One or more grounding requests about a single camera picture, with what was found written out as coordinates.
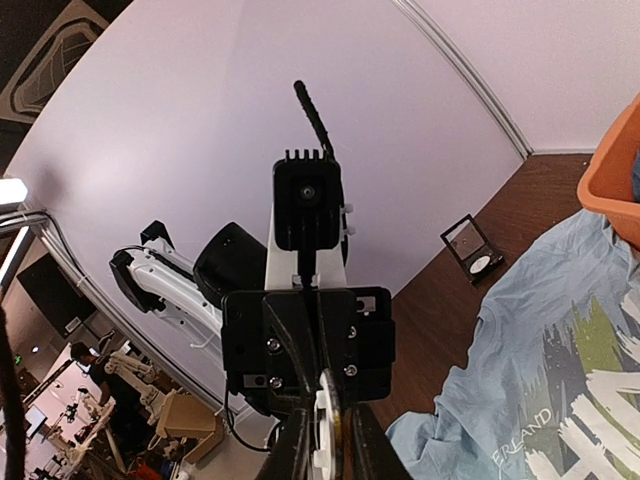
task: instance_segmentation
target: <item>orange bin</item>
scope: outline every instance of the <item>orange bin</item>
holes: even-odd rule
[[[633,201],[631,170],[640,148],[640,95],[609,128],[578,184],[578,199],[604,213],[615,231],[640,249],[640,203]]]

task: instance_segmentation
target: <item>light blue t-shirt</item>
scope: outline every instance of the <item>light blue t-shirt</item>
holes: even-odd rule
[[[587,211],[531,246],[483,300],[436,415],[389,428],[414,478],[640,478],[634,255]]]

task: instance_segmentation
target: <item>black cable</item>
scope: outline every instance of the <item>black cable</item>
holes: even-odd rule
[[[126,247],[122,247],[120,250],[141,250],[144,252],[146,248],[141,245],[127,245]]]
[[[228,381],[224,389],[224,411],[227,416],[227,424],[229,425],[229,430],[231,431],[231,434],[235,437],[235,439],[240,443],[240,445],[258,453],[271,452],[270,448],[260,448],[260,447],[254,447],[253,445],[249,445],[242,438],[240,438],[240,435],[238,435],[238,432],[236,432],[235,420],[231,419],[231,412],[229,411],[229,382]]]
[[[0,307],[0,394],[4,400],[5,427],[7,430],[7,464],[5,480],[24,480],[26,437],[24,408],[20,399],[20,387],[16,378],[13,354],[7,335],[7,317]]]

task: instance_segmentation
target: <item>light fixture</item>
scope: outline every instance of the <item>light fixture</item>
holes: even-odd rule
[[[24,242],[24,239],[27,236],[28,232],[29,232],[29,227],[22,227],[18,232],[18,235],[16,235],[16,239],[13,241],[13,244],[11,245],[11,248],[9,249],[7,256],[5,257],[4,262],[2,262],[2,266],[0,267],[0,282],[2,282],[2,280],[4,279],[4,276],[7,274],[7,271],[11,266],[11,262],[13,262],[13,259],[18,253],[18,250],[20,249],[20,245],[22,245],[22,242]]]
[[[0,179],[0,205],[15,205],[27,199],[29,190],[19,178]]]

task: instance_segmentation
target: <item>brown wooden surface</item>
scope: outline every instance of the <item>brown wooden surface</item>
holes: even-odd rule
[[[540,234],[579,210],[575,192],[588,160],[586,155],[531,157],[482,209],[478,224],[504,254],[506,265],[477,287],[451,253],[442,251],[396,296],[392,393],[372,404],[383,428],[406,411],[433,412],[433,398],[449,369],[467,364],[487,290]]]

